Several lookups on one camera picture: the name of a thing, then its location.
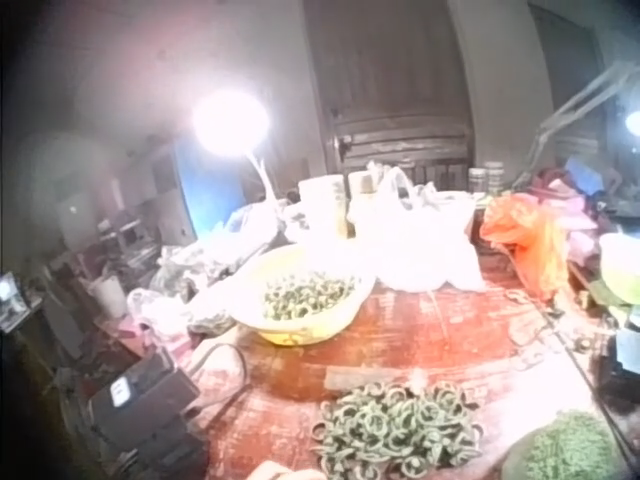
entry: jar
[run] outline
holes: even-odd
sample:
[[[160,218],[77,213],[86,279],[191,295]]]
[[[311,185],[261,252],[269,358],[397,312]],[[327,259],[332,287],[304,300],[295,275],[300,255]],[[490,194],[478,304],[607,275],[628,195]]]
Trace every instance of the jar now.
[[[502,162],[485,162],[484,168],[487,171],[487,193],[497,197],[502,194],[504,164]]]
[[[487,170],[484,168],[469,169],[469,191],[471,193],[487,192]]]

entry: wooden door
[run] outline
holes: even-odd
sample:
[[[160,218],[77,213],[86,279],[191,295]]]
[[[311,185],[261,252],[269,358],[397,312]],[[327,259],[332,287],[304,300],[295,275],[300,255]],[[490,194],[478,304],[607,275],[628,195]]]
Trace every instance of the wooden door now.
[[[380,137],[397,125],[407,131],[437,125],[439,118],[443,138],[448,125],[455,125],[453,135],[460,124],[471,126],[446,0],[305,0],[304,10],[325,144],[352,134]],[[334,153],[328,151],[336,162],[329,169],[348,168]],[[468,163],[469,149],[462,156]]]
[[[553,106],[557,110],[603,71],[594,33],[548,10],[531,6],[544,52]],[[555,136],[560,164],[573,154],[597,155],[607,149],[604,105]]]

